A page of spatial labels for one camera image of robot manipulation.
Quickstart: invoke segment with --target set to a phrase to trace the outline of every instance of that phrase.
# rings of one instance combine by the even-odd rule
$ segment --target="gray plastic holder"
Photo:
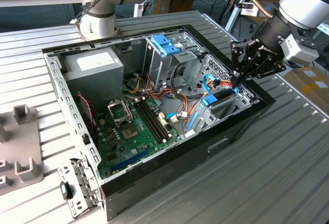
[[[36,109],[0,114],[0,195],[43,179]]]

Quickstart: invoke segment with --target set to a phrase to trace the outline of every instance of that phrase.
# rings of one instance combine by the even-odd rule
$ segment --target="ram slot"
[[[150,107],[145,102],[143,102],[141,105],[142,105],[142,108],[147,113],[147,116],[149,116],[153,120],[154,123],[152,123],[152,124],[155,127],[157,127],[158,131],[162,134],[163,138],[169,139],[169,136],[168,136],[166,130],[163,128],[160,121],[158,121],[158,119],[156,117],[154,117]]]
[[[163,139],[169,139],[167,132],[163,129],[160,122],[153,116],[147,104],[137,103],[135,104],[135,108],[142,116],[144,123],[147,125],[158,143],[161,143]]]

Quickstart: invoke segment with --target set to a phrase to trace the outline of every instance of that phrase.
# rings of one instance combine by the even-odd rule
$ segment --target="aluminum workbench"
[[[197,11],[119,20],[124,34],[191,24],[224,54],[234,40]],[[81,155],[57,103],[40,49],[82,41],[74,26],[0,34],[0,112],[38,110],[44,179],[0,196],[0,223],[105,223],[95,208],[73,220],[57,167]],[[276,103],[241,140],[113,223],[318,223],[329,219],[329,123],[279,76],[258,81]]]

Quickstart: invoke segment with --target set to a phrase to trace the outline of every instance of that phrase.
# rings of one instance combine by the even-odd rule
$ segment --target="metal bracket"
[[[232,50],[232,66],[235,74],[231,81],[233,87],[239,86],[246,78],[258,79],[282,72],[286,69],[282,58],[276,53],[269,50],[260,40],[254,39],[246,44],[246,55],[239,61],[239,57],[243,52],[239,42],[231,43]]]
[[[102,200],[101,192],[97,184],[92,168],[88,166],[86,159],[71,159],[58,169],[61,181],[61,191],[64,200],[68,200],[73,218],[77,218],[89,209],[97,206]]]

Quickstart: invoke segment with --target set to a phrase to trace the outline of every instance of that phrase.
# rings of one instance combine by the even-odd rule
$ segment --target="wire bundle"
[[[148,79],[147,84],[146,84],[146,93],[149,94],[153,99],[161,99],[165,95],[172,92],[170,88],[164,88],[163,89],[164,92],[160,91],[158,93],[153,93],[150,75],[148,73],[146,73],[146,78]]]
[[[207,86],[208,86],[208,88],[209,88],[210,90],[215,89],[214,84],[213,84],[213,80],[209,80],[209,81],[207,82]],[[232,82],[229,81],[229,80],[223,80],[223,79],[221,79],[221,80],[220,80],[220,84],[219,84],[219,86],[232,87]]]
[[[92,110],[90,108],[89,102],[80,94],[77,94],[78,97],[80,97],[87,105],[87,108],[89,110],[89,115],[90,115],[90,125],[92,126],[92,133],[94,132],[94,123],[93,123],[93,114]]]
[[[142,80],[142,78],[138,78],[136,88],[132,91],[130,91],[131,94],[135,94],[139,90],[139,83]]]

